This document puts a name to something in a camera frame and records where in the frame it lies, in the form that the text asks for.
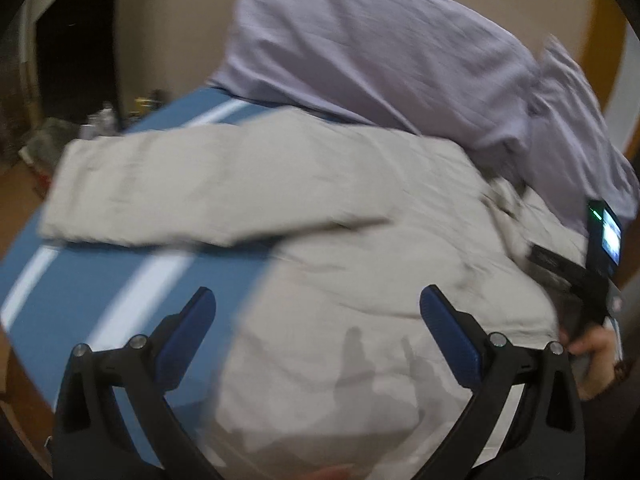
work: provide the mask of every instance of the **human hand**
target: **human hand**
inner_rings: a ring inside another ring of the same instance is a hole
[[[349,465],[337,465],[333,467],[327,467],[299,477],[297,480],[348,480],[351,477],[351,466]]]
[[[578,384],[580,400],[593,399],[614,381],[617,339],[613,330],[592,326],[569,345],[567,345],[567,334],[561,331],[560,342],[573,355],[591,354],[589,369],[584,379]]]

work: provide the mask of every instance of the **device screen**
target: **device screen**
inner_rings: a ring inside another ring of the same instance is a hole
[[[616,265],[620,262],[620,240],[620,227],[605,209],[602,215],[602,248]]]

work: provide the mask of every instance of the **gray cloth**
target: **gray cloth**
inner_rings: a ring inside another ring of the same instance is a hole
[[[209,83],[454,140],[580,232],[587,198],[607,200],[625,224],[636,216],[638,180],[564,48],[552,38],[539,65],[451,0],[238,0]]]

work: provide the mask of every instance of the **beige wall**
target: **beige wall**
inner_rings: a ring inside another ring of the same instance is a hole
[[[222,60],[234,0],[118,0],[116,58],[125,109],[154,88],[172,98],[197,86]],[[578,57],[591,0],[457,0],[515,34],[534,53],[548,33]]]

